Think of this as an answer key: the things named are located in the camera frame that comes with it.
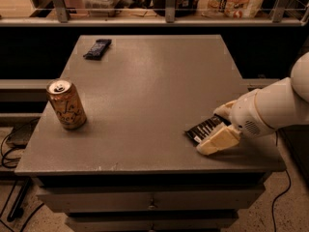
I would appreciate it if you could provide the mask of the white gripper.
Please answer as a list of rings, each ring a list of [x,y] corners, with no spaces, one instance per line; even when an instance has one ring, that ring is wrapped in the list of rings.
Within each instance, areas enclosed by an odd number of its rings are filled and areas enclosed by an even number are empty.
[[[261,137],[274,132],[258,112],[256,103],[258,92],[259,89],[255,89],[214,110],[214,115],[230,121],[232,125],[226,126],[224,123],[217,125],[210,135],[196,146],[200,154],[209,156],[237,146],[241,134],[245,137]]]

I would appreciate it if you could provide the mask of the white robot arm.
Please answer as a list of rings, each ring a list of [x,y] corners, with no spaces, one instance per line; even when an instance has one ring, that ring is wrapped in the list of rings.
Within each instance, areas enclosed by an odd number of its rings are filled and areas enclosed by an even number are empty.
[[[269,135],[293,125],[308,125],[309,52],[295,62],[289,77],[222,104],[214,114],[230,125],[220,123],[199,142],[197,151],[207,156],[238,145],[242,138]]]

